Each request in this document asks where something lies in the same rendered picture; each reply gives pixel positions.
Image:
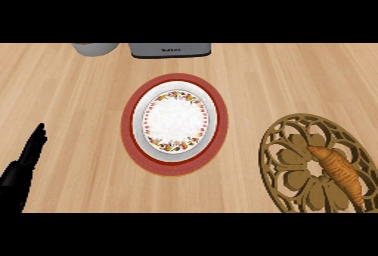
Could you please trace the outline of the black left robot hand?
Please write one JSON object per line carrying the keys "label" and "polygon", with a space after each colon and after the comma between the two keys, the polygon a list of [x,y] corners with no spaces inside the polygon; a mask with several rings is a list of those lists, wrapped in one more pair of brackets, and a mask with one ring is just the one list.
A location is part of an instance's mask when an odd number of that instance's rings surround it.
{"label": "black left robot hand", "polygon": [[9,163],[0,175],[0,214],[20,213],[23,210],[32,172],[45,141],[44,124],[40,123],[28,138],[19,158]]}

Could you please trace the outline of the red round placemat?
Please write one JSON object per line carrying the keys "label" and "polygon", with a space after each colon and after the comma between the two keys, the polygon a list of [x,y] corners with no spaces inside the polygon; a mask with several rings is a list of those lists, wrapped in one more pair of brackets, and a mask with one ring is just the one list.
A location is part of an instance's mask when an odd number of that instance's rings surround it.
{"label": "red round placemat", "polygon": [[[190,159],[178,162],[164,162],[152,158],[137,145],[136,139],[133,138],[133,113],[134,107],[137,106],[141,96],[155,86],[169,81],[184,81],[195,84],[209,95],[209,98],[214,102],[215,111],[217,111],[217,125],[214,137],[209,140],[208,146],[199,152],[196,156]],[[121,140],[125,152],[128,153],[130,158],[136,164],[147,170],[150,173],[161,176],[180,176],[186,175],[190,172],[196,171],[214,158],[226,139],[229,127],[229,114],[221,95],[212,85],[199,77],[184,73],[169,73],[161,75],[150,79],[136,90],[131,95],[127,105],[124,107],[122,116],[121,116]]]}

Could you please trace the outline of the white floral rimmed plate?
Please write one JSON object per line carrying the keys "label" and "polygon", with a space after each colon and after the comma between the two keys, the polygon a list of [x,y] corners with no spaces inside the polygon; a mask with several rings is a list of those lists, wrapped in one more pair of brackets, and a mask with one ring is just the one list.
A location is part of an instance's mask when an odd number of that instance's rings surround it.
{"label": "white floral rimmed plate", "polygon": [[134,107],[131,131],[141,152],[181,162],[198,156],[214,137],[217,110],[205,90],[186,81],[156,84]]}

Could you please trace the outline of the gold openwork round placemat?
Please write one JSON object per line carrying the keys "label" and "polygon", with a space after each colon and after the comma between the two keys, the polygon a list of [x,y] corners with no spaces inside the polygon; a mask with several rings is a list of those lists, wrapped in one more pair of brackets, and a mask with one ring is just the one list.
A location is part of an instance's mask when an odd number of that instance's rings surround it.
{"label": "gold openwork round placemat", "polygon": [[[327,176],[308,145],[333,149],[350,162],[361,185],[361,207]],[[378,213],[378,166],[351,133],[326,118],[296,113],[270,125],[258,166],[268,196],[283,213]]]}

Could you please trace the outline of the golden brown croissant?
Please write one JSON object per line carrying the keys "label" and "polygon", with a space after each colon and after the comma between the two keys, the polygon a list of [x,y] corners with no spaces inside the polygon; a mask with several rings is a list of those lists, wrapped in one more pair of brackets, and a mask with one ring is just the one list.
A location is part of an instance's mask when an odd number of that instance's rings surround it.
{"label": "golden brown croissant", "polygon": [[322,146],[308,145],[307,150],[319,160],[319,165],[327,176],[344,189],[348,199],[356,206],[361,207],[363,197],[358,175],[345,157],[333,149],[327,149]]}

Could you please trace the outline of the grey box appliance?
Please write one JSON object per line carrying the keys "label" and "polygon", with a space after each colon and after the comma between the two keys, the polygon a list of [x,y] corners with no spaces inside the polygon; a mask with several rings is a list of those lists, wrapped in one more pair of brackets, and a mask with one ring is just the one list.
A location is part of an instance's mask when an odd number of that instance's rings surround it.
{"label": "grey box appliance", "polygon": [[211,53],[209,43],[130,43],[136,58],[201,57]]}

